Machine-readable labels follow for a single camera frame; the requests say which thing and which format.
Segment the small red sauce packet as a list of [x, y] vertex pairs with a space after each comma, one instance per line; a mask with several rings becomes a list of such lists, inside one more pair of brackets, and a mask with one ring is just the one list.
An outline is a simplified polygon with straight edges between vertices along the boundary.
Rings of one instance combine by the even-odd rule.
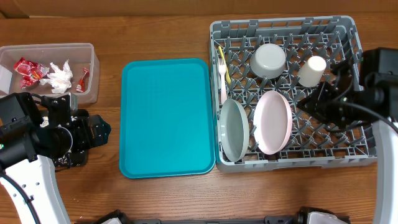
[[79, 79], [78, 84], [76, 86], [76, 91], [79, 93], [83, 93], [86, 91], [85, 81], [90, 76], [90, 71], [87, 68], [83, 69], [83, 76]]

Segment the white plastic fork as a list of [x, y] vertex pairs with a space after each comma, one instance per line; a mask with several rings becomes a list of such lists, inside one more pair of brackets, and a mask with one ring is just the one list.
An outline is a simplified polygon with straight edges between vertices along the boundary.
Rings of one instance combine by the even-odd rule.
[[226, 92], [226, 83], [225, 83], [225, 67], [223, 65], [223, 62], [221, 58], [218, 60], [218, 72], [220, 75], [220, 100], [221, 104], [223, 104], [227, 100], [227, 92]]

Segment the white paper cup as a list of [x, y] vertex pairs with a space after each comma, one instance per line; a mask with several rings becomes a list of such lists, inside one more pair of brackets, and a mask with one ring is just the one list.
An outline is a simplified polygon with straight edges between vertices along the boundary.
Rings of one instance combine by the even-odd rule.
[[320, 56], [312, 56], [298, 71], [299, 83], [304, 87], [314, 87], [326, 69], [326, 60]]

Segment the grey round plate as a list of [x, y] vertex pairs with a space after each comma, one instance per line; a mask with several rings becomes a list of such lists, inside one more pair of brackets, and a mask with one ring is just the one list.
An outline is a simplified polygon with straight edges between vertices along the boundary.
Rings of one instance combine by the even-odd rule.
[[249, 123], [242, 105], [227, 99], [220, 113], [221, 144], [229, 161], [241, 160], [249, 145]]

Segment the large red snack wrapper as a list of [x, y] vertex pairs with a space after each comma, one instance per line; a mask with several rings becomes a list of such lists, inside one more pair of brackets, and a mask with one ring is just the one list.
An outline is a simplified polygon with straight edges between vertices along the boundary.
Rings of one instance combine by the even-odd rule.
[[49, 68], [36, 62], [26, 60], [24, 57], [15, 63], [14, 70], [22, 75], [19, 86], [23, 89], [30, 87], [45, 77]]

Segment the white round plate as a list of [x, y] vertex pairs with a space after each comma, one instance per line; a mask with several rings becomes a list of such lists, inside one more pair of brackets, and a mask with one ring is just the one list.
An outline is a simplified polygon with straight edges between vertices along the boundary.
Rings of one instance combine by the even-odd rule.
[[287, 99], [274, 90], [265, 92], [254, 111], [253, 125], [254, 138], [264, 154], [281, 151], [292, 132], [292, 112]]

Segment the white napkin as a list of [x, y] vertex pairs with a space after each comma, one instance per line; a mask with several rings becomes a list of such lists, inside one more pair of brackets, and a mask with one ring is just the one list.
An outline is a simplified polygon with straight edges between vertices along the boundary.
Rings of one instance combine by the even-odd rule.
[[71, 79], [73, 77], [72, 70], [69, 66], [69, 60], [63, 64], [63, 69], [59, 69], [54, 63], [50, 63], [53, 73], [48, 73], [45, 78], [40, 79], [40, 84], [49, 84], [52, 86], [52, 93], [65, 93], [72, 87]]

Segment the yellow plastic spoon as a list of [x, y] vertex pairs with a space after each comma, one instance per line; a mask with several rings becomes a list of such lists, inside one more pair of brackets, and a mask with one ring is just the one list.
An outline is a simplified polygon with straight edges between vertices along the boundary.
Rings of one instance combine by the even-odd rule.
[[228, 86], [230, 86], [230, 84], [231, 84], [231, 79], [230, 79], [230, 77], [229, 77], [228, 66], [227, 66], [227, 64], [226, 64], [226, 60], [225, 60], [225, 56], [224, 56], [224, 52], [223, 52], [222, 46], [219, 45], [219, 46], [218, 46], [218, 50], [219, 50], [221, 60], [222, 60], [222, 62], [223, 62], [223, 65], [224, 65], [224, 67], [225, 67], [225, 70], [226, 70], [225, 79], [226, 79], [226, 82], [227, 82]]

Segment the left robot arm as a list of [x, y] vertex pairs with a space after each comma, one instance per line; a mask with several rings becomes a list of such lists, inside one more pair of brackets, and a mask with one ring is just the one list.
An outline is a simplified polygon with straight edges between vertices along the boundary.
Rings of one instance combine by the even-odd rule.
[[53, 162], [108, 142], [111, 126], [78, 109], [73, 93], [1, 98], [1, 184], [22, 223], [69, 223]]

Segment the small grey bowl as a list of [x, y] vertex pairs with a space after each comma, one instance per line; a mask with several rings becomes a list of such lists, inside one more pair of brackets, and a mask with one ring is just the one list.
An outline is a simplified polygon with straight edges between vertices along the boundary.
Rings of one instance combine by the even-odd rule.
[[250, 67], [261, 78], [276, 78], [285, 70], [286, 55], [276, 44], [261, 45], [250, 59]]

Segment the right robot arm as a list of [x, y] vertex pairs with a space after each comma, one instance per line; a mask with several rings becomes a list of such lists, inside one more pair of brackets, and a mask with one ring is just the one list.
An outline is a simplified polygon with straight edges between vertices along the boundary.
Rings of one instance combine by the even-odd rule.
[[377, 149], [377, 200], [374, 223], [397, 223], [397, 64], [363, 58], [359, 84], [345, 91], [323, 83], [297, 106], [336, 132], [371, 125]]

